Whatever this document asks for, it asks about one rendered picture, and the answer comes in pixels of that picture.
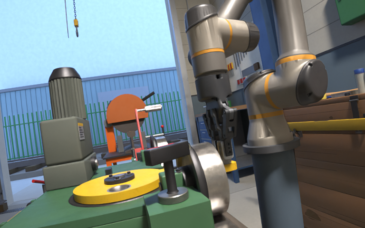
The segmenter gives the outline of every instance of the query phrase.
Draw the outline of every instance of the red rod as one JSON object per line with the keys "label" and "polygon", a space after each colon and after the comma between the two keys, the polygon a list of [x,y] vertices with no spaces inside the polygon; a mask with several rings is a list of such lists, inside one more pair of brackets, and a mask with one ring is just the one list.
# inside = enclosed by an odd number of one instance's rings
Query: red rod
{"label": "red rod", "polygon": [[45,184],[44,180],[32,180],[32,183]]}
{"label": "red rod", "polygon": [[141,127],[139,125],[139,119],[138,119],[138,111],[137,109],[134,110],[135,111],[135,120],[137,121],[137,127],[138,127],[138,134],[139,134],[139,142],[141,143],[141,149],[144,150],[144,147],[143,147],[143,140],[142,140],[142,133],[141,133]]}

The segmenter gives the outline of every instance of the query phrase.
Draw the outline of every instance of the blue corrugated wall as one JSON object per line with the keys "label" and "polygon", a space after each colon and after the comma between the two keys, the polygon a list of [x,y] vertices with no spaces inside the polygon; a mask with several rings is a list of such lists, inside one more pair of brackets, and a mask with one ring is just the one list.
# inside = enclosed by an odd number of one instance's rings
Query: blue corrugated wall
{"label": "blue corrugated wall", "polygon": [[[101,124],[105,119],[104,108],[103,104],[97,102],[99,92],[148,86],[149,92],[154,91],[155,96],[147,100],[147,105],[162,101],[165,103],[162,103],[162,111],[150,113],[145,120],[142,128],[147,135],[159,133],[159,126],[162,124],[167,132],[185,129],[179,84],[174,69],[85,78],[82,85],[94,145],[106,143],[104,126]],[[47,84],[34,87],[0,91],[8,160],[43,154],[39,122],[52,118],[49,88]]]}

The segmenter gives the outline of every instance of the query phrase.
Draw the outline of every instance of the blue sky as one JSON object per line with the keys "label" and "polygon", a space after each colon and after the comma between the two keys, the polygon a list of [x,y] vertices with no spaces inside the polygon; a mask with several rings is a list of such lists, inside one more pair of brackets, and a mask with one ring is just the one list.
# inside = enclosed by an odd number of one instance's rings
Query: blue sky
{"label": "blue sky", "polygon": [[0,89],[47,83],[73,67],[82,78],[175,67],[164,0],[0,1]]}

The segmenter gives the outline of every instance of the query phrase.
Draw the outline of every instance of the yellow turntable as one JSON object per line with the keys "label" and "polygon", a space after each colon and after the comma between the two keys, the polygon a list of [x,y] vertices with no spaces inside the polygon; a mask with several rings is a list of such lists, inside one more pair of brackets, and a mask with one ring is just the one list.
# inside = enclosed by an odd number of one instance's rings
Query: yellow turntable
{"label": "yellow turntable", "polygon": [[131,170],[89,180],[74,189],[74,200],[81,204],[95,205],[142,196],[159,187],[158,173],[162,171],[159,169]]}

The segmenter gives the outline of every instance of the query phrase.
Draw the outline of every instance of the floor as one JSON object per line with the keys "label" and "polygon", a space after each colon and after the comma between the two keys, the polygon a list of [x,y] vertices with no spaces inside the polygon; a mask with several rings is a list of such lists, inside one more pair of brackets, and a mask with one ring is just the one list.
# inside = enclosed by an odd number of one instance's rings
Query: floor
{"label": "floor", "polygon": [[[39,176],[11,182],[14,203],[9,205],[9,209],[26,207],[31,200],[36,199],[43,194],[41,184],[32,183],[32,179],[44,180],[43,176]],[[228,182],[231,194],[228,212],[247,226],[247,228],[262,228],[253,169],[248,168],[240,170],[240,182],[237,184],[233,182],[233,175],[228,174]],[[0,224],[8,221],[17,213],[18,212],[11,212],[0,215]]]}

